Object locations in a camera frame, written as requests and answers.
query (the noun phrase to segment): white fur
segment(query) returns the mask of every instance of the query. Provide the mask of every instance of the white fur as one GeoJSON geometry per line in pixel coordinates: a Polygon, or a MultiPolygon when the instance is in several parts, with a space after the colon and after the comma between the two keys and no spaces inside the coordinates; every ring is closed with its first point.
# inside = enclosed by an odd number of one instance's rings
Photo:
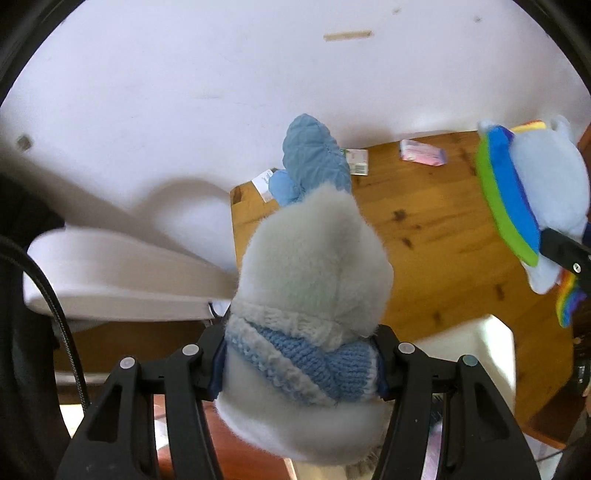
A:
{"type": "MultiPolygon", "coordinates": [[[[556,116],[551,128],[515,134],[509,148],[513,165],[540,230],[553,228],[577,242],[583,238],[589,210],[589,176],[574,144],[566,118],[556,116]]],[[[492,122],[478,123],[483,135],[492,122]]],[[[560,275],[560,266],[540,255],[538,265],[524,264],[531,289],[544,294],[560,275]]]]}
{"type": "MultiPolygon", "coordinates": [[[[261,222],[242,260],[240,302],[297,312],[368,336],[393,282],[381,241],[355,200],[324,185],[261,222]]],[[[354,463],[381,444],[389,406],[379,399],[307,406],[275,388],[232,348],[216,407],[240,438],[324,465],[354,463]]]]}

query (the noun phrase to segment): wooden tabletop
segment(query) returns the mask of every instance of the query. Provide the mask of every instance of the wooden tabletop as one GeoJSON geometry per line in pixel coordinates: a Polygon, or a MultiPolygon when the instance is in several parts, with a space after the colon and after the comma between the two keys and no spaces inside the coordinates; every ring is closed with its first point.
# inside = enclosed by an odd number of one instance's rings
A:
{"type": "MultiPolygon", "coordinates": [[[[475,132],[429,137],[448,163],[402,161],[398,144],[369,149],[369,175],[353,176],[361,213],[384,242],[395,278],[383,318],[401,340],[414,341],[493,314],[515,336],[521,425],[567,381],[571,332],[558,325],[556,292],[530,290],[524,269],[496,233],[476,177],[475,132]]],[[[230,193],[236,257],[258,222],[274,212],[252,183],[230,193]]]]}

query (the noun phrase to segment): white tag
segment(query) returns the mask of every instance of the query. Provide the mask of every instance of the white tag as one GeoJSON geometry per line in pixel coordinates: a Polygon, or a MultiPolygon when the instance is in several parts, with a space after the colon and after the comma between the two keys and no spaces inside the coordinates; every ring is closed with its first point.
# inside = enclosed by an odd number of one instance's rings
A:
{"type": "Polygon", "coordinates": [[[273,195],[269,192],[269,179],[273,175],[272,170],[265,170],[258,177],[252,179],[252,184],[261,194],[261,197],[265,203],[270,202],[273,199],[273,195]]]}
{"type": "Polygon", "coordinates": [[[367,150],[352,150],[350,148],[341,148],[345,160],[349,164],[351,175],[367,175],[369,172],[369,161],[367,150]]]}

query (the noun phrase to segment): plush toy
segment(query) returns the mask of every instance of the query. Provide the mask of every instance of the plush toy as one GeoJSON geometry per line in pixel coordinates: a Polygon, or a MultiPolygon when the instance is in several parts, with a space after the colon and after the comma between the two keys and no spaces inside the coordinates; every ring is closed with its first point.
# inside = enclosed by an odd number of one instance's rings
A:
{"type": "Polygon", "coordinates": [[[552,228],[581,242],[589,211],[589,177],[566,118],[511,130],[478,125],[476,169],[501,237],[521,260],[531,289],[545,294],[559,284],[557,315],[570,324],[584,298],[570,272],[540,255],[540,232],[552,228]]]}
{"type": "Polygon", "coordinates": [[[216,407],[263,450],[354,463],[382,443],[388,423],[368,336],[393,271],[350,194],[349,167],[329,130],[302,115],[284,152],[286,170],[269,187],[285,208],[261,222],[242,259],[216,407]]]}

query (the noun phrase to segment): rainbow plush toy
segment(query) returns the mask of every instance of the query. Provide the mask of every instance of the rainbow plush toy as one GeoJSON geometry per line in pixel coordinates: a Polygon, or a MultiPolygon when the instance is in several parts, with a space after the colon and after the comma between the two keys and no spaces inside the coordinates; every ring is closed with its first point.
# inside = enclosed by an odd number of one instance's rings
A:
{"type": "Polygon", "coordinates": [[[552,228],[581,242],[589,211],[589,176],[568,121],[541,121],[511,130],[478,125],[476,169],[497,229],[521,260],[539,294],[558,284],[556,313],[563,327],[585,298],[576,276],[540,255],[540,232],[552,228]]]}

